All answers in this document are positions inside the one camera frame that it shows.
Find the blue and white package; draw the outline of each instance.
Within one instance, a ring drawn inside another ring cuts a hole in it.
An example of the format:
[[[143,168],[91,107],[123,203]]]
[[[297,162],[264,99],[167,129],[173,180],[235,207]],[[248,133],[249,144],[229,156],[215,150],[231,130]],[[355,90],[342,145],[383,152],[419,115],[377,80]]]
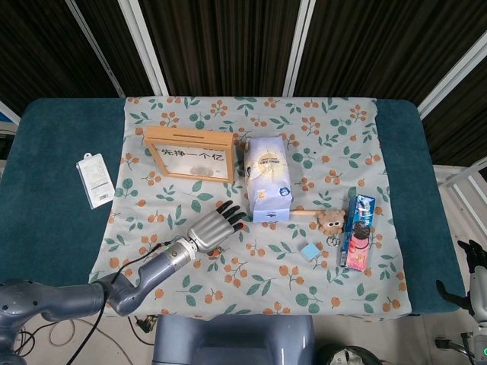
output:
[[[375,199],[370,196],[358,194],[350,198],[340,266],[360,271],[367,268],[374,207]]]
[[[281,136],[247,140],[245,180],[254,222],[289,220],[291,180]]]

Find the white product package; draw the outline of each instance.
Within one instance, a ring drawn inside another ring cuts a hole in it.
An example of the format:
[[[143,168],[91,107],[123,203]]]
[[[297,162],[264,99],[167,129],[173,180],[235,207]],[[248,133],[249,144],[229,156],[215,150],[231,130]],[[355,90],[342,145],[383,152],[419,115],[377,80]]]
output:
[[[247,140],[245,177],[253,221],[287,221],[291,180],[281,136]]]

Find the floral tablecloth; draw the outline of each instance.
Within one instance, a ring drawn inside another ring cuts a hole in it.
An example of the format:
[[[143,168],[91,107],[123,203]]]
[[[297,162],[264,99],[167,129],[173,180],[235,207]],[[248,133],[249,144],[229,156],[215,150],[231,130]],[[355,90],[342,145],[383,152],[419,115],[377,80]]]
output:
[[[224,242],[220,255],[197,254],[194,262],[148,295],[136,314],[204,319],[222,313],[346,314],[383,319],[410,313],[376,114],[374,101],[362,98],[127,99],[115,198],[90,281],[117,271],[155,243],[184,235],[192,223],[230,198],[248,211],[242,147],[249,137],[281,135],[293,186],[291,208],[347,209],[349,196],[356,192],[377,199],[367,270],[340,268],[339,248],[326,244],[311,218],[248,221]],[[148,125],[234,133],[235,182],[162,176],[143,142]],[[311,262],[299,253],[307,243],[320,249]],[[124,271],[133,284],[141,264]]]

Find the table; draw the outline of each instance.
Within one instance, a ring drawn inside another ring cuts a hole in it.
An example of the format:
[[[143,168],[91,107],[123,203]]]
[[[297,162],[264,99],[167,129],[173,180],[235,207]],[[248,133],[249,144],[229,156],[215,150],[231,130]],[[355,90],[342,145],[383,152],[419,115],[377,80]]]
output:
[[[27,109],[0,185],[2,280],[86,282],[110,206],[90,210],[84,191],[73,189],[81,182],[66,161],[99,151],[115,181],[124,103],[121,99],[52,99],[38,100]],[[464,294],[417,110],[401,100],[378,100],[377,109],[412,311],[455,310],[434,286],[441,279],[454,293]]]

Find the small blue cube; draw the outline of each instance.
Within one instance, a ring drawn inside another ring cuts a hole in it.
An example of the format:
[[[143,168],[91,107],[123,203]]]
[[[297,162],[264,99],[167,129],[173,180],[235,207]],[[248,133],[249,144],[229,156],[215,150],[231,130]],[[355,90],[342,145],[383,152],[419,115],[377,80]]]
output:
[[[320,254],[319,249],[312,243],[308,243],[300,253],[306,259],[306,261],[311,261]]]

